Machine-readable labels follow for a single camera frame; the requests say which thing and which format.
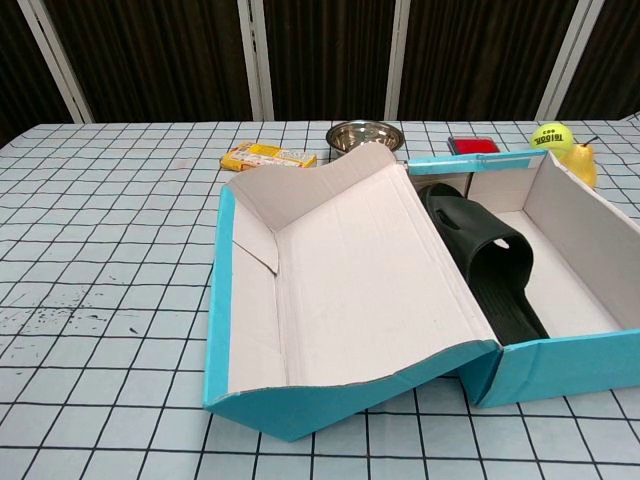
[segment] black slide sandal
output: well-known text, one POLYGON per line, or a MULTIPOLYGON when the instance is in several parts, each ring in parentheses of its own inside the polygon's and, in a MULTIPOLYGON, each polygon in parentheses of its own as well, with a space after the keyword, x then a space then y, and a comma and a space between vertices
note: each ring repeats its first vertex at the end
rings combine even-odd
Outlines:
POLYGON ((500 343, 549 338, 524 293, 533 267, 527 239, 449 185, 418 195, 500 343))

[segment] pear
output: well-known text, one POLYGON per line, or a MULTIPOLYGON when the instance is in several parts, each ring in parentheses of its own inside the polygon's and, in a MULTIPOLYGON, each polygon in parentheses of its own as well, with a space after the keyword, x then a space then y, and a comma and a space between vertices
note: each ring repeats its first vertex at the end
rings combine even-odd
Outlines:
POLYGON ((596 164, 593 160, 593 147, 589 144, 597 138, 594 137, 586 143, 575 145, 560 160, 560 163, 591 188, 596 186, 598 175, 596 173, 596 164))

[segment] yellow tennis ball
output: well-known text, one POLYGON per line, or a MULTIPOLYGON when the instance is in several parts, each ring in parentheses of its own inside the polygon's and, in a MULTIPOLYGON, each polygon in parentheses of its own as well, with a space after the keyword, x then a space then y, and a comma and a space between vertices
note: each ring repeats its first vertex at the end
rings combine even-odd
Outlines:
POLYGON ((529 145, 531 148, 551 150, 561 159, 573 148, 573 133, 561 123, 545 123, 533 132, 529 145))

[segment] black curtain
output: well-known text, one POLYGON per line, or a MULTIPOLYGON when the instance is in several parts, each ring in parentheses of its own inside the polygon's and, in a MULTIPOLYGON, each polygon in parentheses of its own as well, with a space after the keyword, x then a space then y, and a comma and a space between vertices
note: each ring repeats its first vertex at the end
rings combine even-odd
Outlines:
POLYGON ((71 115, 16 0, 0 8, 0 148, 40 123, 71 115))
POLYGON ((411 2, 398 118, 533 119, 576 4, 411 2))
POLYGON ((45 3, 96 121, 251 118, 235 1, 45 3))
POLYGON ((558 118, 617 120, 639 110, 640 2, 607 0, 558 118))
POLYGON ((381 119, 394 6, 265 0, 276 119, 381 119))

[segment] metal bowl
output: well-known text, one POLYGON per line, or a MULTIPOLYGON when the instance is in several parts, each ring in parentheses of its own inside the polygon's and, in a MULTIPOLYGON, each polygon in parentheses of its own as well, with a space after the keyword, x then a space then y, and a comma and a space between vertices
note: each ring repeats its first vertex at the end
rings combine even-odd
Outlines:
POLYGON ((327 143, 347 153, 363 143, 382 143, 395 151, 404 143, 404 135, 396 127, 383 122, 352 120, 335 125, 327 132, 327 143))

